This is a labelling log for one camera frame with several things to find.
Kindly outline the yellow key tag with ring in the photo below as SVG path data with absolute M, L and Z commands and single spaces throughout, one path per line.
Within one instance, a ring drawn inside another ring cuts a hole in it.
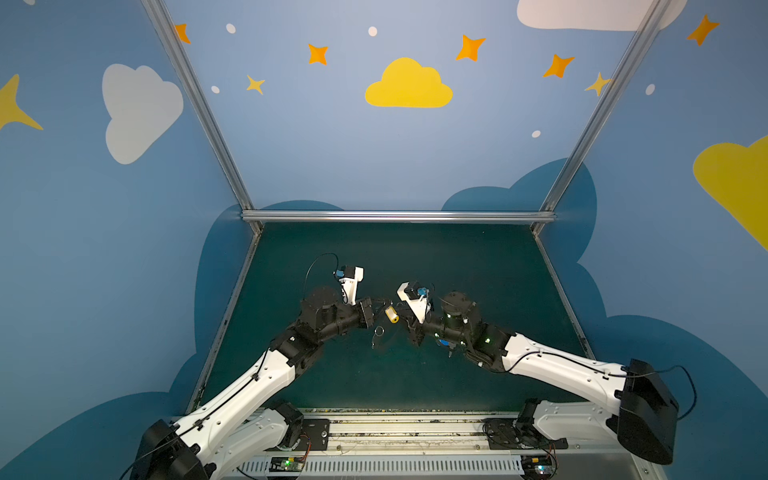
M 394 307 L 394 306 L 392 306 L 392 305 L 390 305 L 390 306 L 387 306 L 387 307 L 385 308 L 385 314 L 386 314 L 386 316 L 387 316 L 388 320 L 389 320 L 389 321 L 390 321 L 392 324 L 396 324 L 396 323 L 398 323 L 398 322 L 399 322 L 399 320 L 400 320 L 400 317 L 399 317 L 399 314 L 398 314 L 398 312 L 396 311 L 395 307 Z

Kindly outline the grey ring-shaped metal plate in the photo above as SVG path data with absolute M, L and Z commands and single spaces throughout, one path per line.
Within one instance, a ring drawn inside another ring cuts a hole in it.
M 384 351 L 387 343 L 392 340 L 397 333 L 398 323 L 392 324 L 386 314 L 384 307 L 375 317 L 373 325 L 373 334 L 371 338 L 371 349 L 374 351 Z

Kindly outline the blue key tag with key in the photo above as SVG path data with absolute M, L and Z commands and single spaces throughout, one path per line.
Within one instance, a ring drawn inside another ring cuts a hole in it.
M 454 352 L 454 350 L 456 348 L 456 345 L 454 343 L 445 341 L 443 339 L 437 339 L 436 340 L 436 344 L 438 346 L 444 348 L 448 352 L 448 357 L 452 356 L 452 354 L 453 354 L 453 352 Z

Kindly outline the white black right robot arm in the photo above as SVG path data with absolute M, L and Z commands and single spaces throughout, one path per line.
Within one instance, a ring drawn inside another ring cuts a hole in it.
M 649 363 L 601 362 L 508 333 L 485 322 L 477 303 L 461 292 L 446 294 L 439 309 L 419 283 L 401 284 L 397 295 L 404 305 L 398 315 L 413 344 L 432 338 L 481 369 L 533 378 L 576 395 L 593 406 L 590 421 L 625 450 L 655 464 L 672 463 L 680 406 Z

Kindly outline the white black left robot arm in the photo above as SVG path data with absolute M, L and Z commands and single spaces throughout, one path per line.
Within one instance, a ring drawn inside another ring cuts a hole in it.
M 219 479 L 259 450 L 294 445 L 302 416 L 293 407 L 268 409 L 255 423 L 249 417 L 303 375 L 328 340 L 367 329 L 374 318 L 371 298 L 348 304 L 329 287 L 316 289 L 301 301 L 298 318 L 239 378 L 193 412 L 151 425 L 122 478 Z

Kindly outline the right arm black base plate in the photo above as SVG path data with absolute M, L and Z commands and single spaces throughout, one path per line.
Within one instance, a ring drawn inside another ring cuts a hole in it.
M 545 437 L 535 428 L 532 417 L 486 419 L 482 431 L 489 447 L 496 450 L 558 450 L 569 447 L 565 438 L 552 440 Z

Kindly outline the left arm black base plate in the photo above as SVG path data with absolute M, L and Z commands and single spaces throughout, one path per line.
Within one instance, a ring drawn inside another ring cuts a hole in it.
M 309 418 L 288 425 L 280 448 L 289 451 L 326 451 L 330 439 L 330 421 L 325 418 Z

